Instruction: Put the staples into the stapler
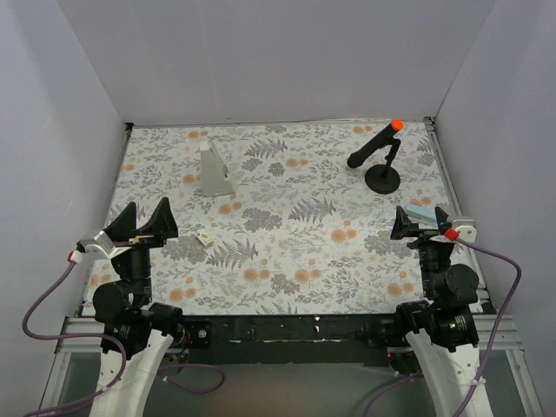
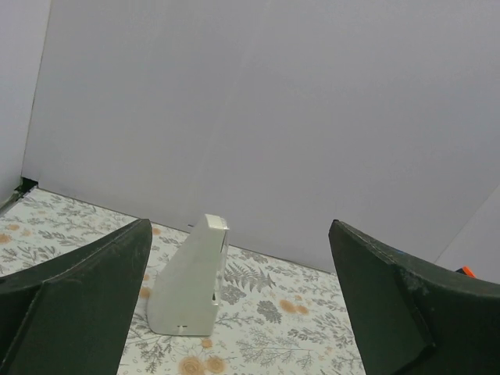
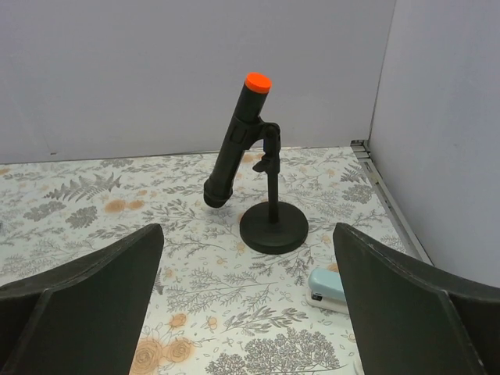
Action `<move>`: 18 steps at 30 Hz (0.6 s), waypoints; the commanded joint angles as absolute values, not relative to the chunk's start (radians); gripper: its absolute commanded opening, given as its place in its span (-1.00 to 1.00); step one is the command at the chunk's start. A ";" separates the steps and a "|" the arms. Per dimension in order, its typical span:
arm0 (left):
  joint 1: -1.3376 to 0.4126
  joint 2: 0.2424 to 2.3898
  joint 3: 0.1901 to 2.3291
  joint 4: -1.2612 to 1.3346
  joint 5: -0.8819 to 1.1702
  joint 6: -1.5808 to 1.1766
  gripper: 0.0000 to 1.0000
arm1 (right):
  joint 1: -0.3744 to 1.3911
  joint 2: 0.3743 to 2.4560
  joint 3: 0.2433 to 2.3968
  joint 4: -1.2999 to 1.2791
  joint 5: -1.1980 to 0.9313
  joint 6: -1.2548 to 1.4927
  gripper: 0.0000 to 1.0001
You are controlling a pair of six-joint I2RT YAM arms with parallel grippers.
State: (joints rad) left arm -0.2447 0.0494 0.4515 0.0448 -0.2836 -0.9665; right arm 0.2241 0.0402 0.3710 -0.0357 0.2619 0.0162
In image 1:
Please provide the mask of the white staple box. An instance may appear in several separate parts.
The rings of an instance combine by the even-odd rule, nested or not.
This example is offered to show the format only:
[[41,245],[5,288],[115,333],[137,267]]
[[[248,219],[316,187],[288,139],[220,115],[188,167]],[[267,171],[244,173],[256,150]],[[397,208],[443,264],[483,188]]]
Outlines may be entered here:
[[199,240],[199,242],[204,247],[209,247],[214,243],[213,238],[209,234],[207,234],[206,232],[203,232],[203,231],[197,232],[195,237]]

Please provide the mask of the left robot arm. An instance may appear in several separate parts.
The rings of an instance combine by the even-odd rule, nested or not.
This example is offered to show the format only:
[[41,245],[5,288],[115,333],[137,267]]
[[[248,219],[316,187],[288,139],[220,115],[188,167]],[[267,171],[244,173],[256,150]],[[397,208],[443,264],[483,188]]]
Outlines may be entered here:
[[103,325],[101,393],[92,402],[93,416],[142,415],[157,366],[184,339],[181,309],[152,301],[150,251],[177,236],[163,197],[144,225],[137,226],[131,202],[109,226],[81,241],[86,255],[110,261],[118,276],[93,294],[95,319]]

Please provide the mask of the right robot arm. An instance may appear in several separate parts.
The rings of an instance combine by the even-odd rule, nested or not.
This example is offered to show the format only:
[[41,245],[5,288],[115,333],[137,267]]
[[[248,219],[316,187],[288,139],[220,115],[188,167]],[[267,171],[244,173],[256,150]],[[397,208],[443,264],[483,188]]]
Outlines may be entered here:
[[419,255],[424,298],[397,306],[394,338],[413,349],[439,416],[490,416],[480,367],[480,338],[471,305],[480,283],[466,264],[454,264],[456,238],[476,240],[473,220],[436,208],[436,228],[413,222],[404,208],[396,209],[391,239],[409,240]]

